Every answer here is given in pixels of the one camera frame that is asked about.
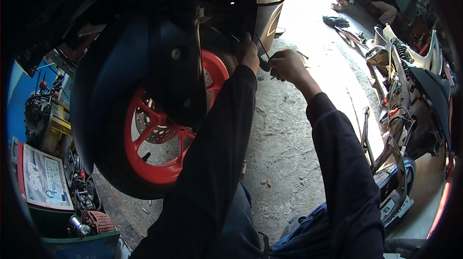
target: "rear shock absorber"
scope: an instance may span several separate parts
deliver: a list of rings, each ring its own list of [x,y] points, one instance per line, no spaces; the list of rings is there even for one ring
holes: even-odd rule
[[[405,61],[411,62],[410,61],[410,55],[407,52],[406,46],[400,41],[399,39],[396,39],[393,44],[395,45],[397,49],[397,53],[399,54],[399,57]]]

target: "brake disc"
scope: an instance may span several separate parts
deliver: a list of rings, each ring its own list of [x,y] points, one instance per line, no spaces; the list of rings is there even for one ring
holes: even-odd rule
[[[143,94],[141,99],[145,106],[148,106],[152,110],[155,109],[154,101],[149,98],[148,94]],[[141,134],[150,123],[151,119],[146,112],[143,112],[142,109],[135,110],[135,124],[139,134]],[[158,125],[153,132],[148,135],[145,141],[153,144],[161,144],[172,140],[176,136],[177,133],[168,126]]]

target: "black sleeve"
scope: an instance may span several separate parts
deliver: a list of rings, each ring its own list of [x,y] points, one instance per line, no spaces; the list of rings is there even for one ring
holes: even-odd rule
[[[381,194],[349,119],[325,93],[307,106],[325,184],[334,258],[382,258]]]
[[[220,90],[183,161],[175,191],[135,258],[203,258],[222,230],[243,167],[257,80],[239,65]]]

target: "tire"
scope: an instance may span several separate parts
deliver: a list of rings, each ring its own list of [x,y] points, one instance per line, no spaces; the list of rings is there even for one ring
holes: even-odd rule
[[[237,66],[230,43],[218,31],[201,28],[201,48],[216,54],[224,63],[229,74]],[[141,178],[132,168],[124,144],[124,123],[130,102],[138,85],[127,89],[107,111],[108,118],[104,126],[103,137],[98,150],[96,167],[100,173],[119,191],[135,198],[154,200],[170,193],[175,182],[170,184],[154,184]]]

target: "red air filter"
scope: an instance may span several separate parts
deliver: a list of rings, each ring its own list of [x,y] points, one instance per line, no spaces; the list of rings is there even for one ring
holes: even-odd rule
[[[82,213],[82,223],[96,229],[98,234],[116,231],[113,221],[103,212],[84,211]]]

